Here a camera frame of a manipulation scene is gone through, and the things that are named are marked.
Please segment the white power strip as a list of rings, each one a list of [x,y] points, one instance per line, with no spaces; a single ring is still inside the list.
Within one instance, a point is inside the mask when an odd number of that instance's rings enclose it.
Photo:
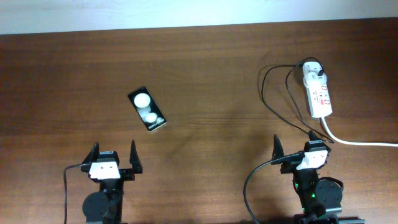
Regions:
[[[305,62],[303,67],[304,72],[314,71],[319,72],[322,70],[318,62]],[[313,118],[324,118],[332,114],[330,95],[328,92],[327,83],[325,85],[311,86],[306,88],[308,105],[310,113]]]

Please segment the black Galaxy flip phone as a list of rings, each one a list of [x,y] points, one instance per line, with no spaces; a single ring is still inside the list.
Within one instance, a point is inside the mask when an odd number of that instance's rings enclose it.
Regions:
[[[142,86],[127,95],[148,132],[153,132],[167,124],[167,119],[150,91]]]

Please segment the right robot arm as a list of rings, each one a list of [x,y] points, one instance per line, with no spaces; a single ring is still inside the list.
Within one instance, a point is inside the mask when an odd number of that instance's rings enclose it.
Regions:
[[[331,149],[311,131],[304,149],[285,155],[278,136],[273,137],[272,165],[281,165],[281,174],[292,174],[292,184],[299,196],[302,213],[294,215],[295,223],[338,223],[342,211],[344,185],[332,177],[319,177]]]

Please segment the white charger adapter plug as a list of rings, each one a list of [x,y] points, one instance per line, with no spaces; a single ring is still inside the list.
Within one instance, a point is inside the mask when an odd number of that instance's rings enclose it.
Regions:
[[[319,72],[308,71],[304,72],[303,82],[307,88],[311,86],[325,85],[327,83],[327,77],[322,70]]]

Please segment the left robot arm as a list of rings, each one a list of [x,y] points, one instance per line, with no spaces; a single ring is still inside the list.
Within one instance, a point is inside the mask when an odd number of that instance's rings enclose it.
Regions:
[[[121,223],[124,183],[143,173],[134,141],[131,142],[129,163],[130,168],[119,168],[116,151],[100,151],[99,144],[94,144],[81,167],[90,180],[99,184],[99,191],[89,194],[83,202],[86,223]]]

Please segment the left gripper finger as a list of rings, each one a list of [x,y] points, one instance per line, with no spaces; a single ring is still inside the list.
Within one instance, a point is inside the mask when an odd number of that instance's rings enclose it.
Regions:
[[[143,173],[143,168],[141,161],[139,159],[137,149],[136,149],[136,143],[134,140],[131,142],[131,150],[130,150],[130,156],[129,156],[129,163],[132,166],[132,169],[135,174],[142,174]]]
[[[91,164],[92,162],[96,161],[100,153],[99,148],[100,148],[99,143],[95,142],[94,146],[92,147],[88,155],[85,157],[82,164]]]

